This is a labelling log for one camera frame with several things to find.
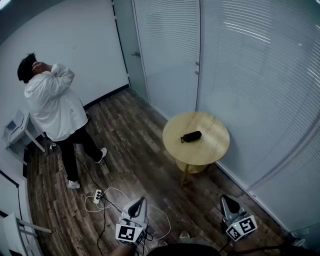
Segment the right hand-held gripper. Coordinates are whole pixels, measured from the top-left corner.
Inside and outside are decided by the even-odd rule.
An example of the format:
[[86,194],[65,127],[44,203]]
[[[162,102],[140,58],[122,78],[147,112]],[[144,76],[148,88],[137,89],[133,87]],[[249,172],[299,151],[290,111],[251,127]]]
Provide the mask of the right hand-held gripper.
[[220,207],[223,215],[222,232],[226,233],[233,242],[247,237],[258,228],[255,217],[246,211],[242,212],[241,202],[237,197],[223,194],[220,197]]

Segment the white cabinet with black frame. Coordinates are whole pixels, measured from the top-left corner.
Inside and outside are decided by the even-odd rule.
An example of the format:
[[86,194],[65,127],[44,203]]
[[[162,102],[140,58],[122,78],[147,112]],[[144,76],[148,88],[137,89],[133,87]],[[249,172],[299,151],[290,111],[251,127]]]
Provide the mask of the white cabinet with black frame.
[[6,256],[44,256],[38,232],[49,228],[35,225],[31,218],[26,181],[15,181],[0,170],[0,251]]

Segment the frosted glass door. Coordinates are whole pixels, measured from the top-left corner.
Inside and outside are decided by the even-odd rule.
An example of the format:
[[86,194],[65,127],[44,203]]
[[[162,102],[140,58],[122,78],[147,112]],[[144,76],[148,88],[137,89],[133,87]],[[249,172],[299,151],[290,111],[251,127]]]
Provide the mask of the frosted glass door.
[[116,27],[130,87],[146,102],[148,92],[140,52],[132,0],[112,0]]

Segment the person's right forearm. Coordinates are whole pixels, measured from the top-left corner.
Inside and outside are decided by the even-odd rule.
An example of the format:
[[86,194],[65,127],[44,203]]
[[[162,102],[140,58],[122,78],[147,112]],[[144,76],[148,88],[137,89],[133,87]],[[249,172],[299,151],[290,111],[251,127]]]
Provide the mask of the person's right forearm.
[[250,237],[245,237],[242,239],[239,239],[238,241],[232,242],[233,250],[236,252],[244,252],[256,249],[256,245],[254,243],[254,240],[252,240]]

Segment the person's left forearm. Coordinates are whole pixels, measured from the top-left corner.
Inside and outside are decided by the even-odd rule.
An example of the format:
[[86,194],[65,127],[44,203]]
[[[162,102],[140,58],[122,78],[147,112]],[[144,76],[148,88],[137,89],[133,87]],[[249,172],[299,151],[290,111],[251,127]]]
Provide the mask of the person's left forearm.
[[121,243],[110,256],[135,256],[136,249],[135,245]]

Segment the round wooden table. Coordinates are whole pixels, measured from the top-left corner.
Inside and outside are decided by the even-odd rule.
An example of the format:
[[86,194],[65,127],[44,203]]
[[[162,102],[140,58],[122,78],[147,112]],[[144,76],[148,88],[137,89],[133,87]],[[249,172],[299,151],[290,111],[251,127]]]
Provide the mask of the round wooden table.
[[[181,143],[185,134],[200,131],[202,136],[193,142]],[[176,115],[164,126],[163,144],[183,171],[181,185],[189,174],[202,172],[208,165],[220,160],[230,145],[225,125],[206,112],[184,112]]]

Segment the black pouch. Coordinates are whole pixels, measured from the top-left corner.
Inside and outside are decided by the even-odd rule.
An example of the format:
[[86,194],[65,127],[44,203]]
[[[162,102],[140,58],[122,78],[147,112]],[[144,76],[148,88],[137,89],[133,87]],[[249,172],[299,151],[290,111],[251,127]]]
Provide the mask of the black pouch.
[[183,136],[180,137],[180,140],[181,140],[181,143],[184,143],[184,142],[191,143],[199,140],[201,137],[202,137],[202,133],[199,130],[197,130],[191,133],[184,134]]

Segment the white side table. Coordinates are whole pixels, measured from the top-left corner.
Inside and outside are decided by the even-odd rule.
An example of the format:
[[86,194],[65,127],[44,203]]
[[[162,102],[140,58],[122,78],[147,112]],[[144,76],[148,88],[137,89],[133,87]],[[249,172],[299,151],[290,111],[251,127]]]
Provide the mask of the white side table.
[[36,140],[38,136],[45,138],[45,133],[43,129],[38,125],[34,120],[31,114],[23,113],[24,119],[22,125],[14,131],[12,134],[9,134],[7,131],[4,131],[2,139],[4,140],[5,149],[20,163],[27,166],[27,162],[24,161],[24,156],[22,153],[19,153],[19,150],[28,150],[28,145],[33,142],[43,153],[46,152],[45,148]]

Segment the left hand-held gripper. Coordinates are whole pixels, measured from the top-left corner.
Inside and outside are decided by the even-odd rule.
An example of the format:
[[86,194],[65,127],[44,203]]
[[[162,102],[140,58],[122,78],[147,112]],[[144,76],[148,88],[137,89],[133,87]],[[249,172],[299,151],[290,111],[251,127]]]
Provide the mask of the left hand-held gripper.
[[129,202],[116,224],[115,239],[123,244],[138,246],[147,234],[147,200],[141,197]]

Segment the person's black shirt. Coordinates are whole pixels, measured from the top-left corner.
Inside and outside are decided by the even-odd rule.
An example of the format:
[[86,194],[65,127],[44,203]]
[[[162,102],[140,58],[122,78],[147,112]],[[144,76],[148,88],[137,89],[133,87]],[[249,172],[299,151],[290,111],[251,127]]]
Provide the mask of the person's black shirt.
[[213,247],[196,243],[176,243],[158,246],[146,256],[221,256]]

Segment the clear box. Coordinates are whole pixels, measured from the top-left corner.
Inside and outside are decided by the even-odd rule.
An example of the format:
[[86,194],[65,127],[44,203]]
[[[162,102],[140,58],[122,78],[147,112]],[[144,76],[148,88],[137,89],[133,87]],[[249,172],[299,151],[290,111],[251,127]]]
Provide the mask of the clear box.
[[24,114],[22,111],[18,110],[13,119],[9,121],[9,123],[5,126],[5,131],[9,134],[12,134],[16,131],[23,123]]

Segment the person's grey shorts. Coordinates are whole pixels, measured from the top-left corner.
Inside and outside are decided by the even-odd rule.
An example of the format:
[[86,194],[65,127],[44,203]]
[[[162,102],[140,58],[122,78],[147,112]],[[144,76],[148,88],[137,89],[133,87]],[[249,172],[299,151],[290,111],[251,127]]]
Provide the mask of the person's grey shorts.
[[199,237],[182,237],[179,239],[178,243],[180,243],[180,244],[197,244],[197,245],[212,247],[210,245],[210,243],[208,243],[207,241],[205,241],[204,239],[199,238]]

